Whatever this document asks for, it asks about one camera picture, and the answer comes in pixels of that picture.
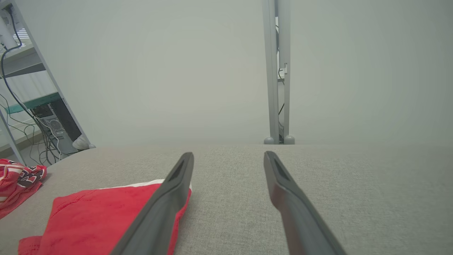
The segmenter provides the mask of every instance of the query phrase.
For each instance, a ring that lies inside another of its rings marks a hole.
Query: desk leg
[[[25,164],[25,161],[24,159],[22,158],[22,155],[20,154],[20,151],[19,149],[17,148],[17,145],[16,145],[16,142],[14,141],[14,137],[13,137],[13,134],[11,134],[11,131],[8,127],[8,125],[6,124],[6,120],[5,118],[3,117],[3,112],[0,111],[0,118],[1,118],[1,122],[0,122],[0,128],[1,130],[3,131],[3,135],[6,137],[6,139],[8,140],[8,143],[10,144],[11,148],[13,149],[14,151],[14,154],[16,155],[16,157],[19,159],[19,162],[26,166]]]

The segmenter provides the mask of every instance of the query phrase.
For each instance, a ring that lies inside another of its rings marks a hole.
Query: computer tower
[[[72,154],[79,151],[72,146],[72,142],[82,133],[62,99],[37,106],[31,111],[45,125],[44,132],[50,137],[55,148],[57,148],[58,142],[58,149],[62,154]]]

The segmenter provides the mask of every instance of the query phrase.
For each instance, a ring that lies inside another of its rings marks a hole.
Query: white wall
[[[15,3],[96,146],[269,136],[260,0]]]
[[[46,71],[36,72],[32,74],[24,74],[6,79],[8,81],[8,85],[16,93],[19,99],[21,99],[23,102],[47,94],[51,94],[57,91]],[[0,79],[0,94],[3,95],[8,100],[8,104],[10,106],[17,104],[17,102],[11,96],[11,93],[6,88],[3,79]],[[0,97],[0,104],[3,107],[7,107],[7,103],[2,97]],[[3,113],[3,116],[6,118],[7,114],[3,107],[0,106],[0,109]],[[11,116],[20,122],[28,124],[34,123],[30,116],[27,115],[25,112],[13,113],[11,114]],[[27,127],[26,124],[20,122],[8,118],[8,124],[20,130],[25,130],[27,134],[30,134],[28,137],[31,139],[33,134],[33,128]],[[10,130],[15,140],[25,137],[24,133],[15,128],[10,127]],[[35,127],[35,132],[39,132],[38,127]],[[8,144],[8,140],[6,139],[3,130],[0,130],[0,147],[6,144]]]
[[[453,1],[292,1],[296,143],[453,145]]]

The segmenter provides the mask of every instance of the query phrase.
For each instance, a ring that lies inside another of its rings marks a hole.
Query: gray fabric surface
[[[453,150],[364,146],[97,148],[49,167],[44,185],[0,220],[0,254],[42,235],[55,197],[165,178],[192,151],[193,194],[175,254],[287,254],[265,182],[275,151],[346,252],[453,254]]]

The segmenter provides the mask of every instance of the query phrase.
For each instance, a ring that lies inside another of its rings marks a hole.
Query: red patterned cloth
[[[163,180],[88,190],[53,201],[42,236],[19,241],[19,255],[109,254]],[[173,254],[178,224],[189,202],[176,214],[168,255]]]
[[[47,175],[46,166],[24,167],[0,159],[0,219],[33,195]]]

